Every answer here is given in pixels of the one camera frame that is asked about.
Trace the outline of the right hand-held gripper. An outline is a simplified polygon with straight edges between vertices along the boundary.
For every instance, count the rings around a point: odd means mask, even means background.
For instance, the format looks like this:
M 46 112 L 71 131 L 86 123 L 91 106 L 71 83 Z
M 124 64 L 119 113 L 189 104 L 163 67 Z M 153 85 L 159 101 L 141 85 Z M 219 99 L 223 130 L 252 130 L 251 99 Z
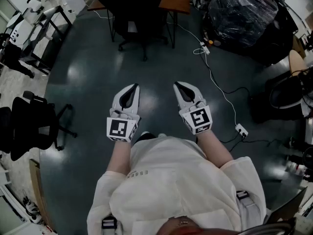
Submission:
M 180 108 L 179 114 L 191 133 L 197 135 L 210 130 L 213 120 L 210 108 L 206 105 L 200 90 L 181 81 L 175 82 L 173 89 Z

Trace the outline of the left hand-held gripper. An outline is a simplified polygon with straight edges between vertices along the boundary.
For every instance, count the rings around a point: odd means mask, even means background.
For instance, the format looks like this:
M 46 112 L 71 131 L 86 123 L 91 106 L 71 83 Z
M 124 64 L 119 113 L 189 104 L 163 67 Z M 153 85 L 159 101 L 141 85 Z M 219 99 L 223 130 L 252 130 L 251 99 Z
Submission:
M 107 137 L 112 141 L 131 142 L 138 129 L 140 87 L 137 83 L 120 90 L 113 98 L 107 117 Z

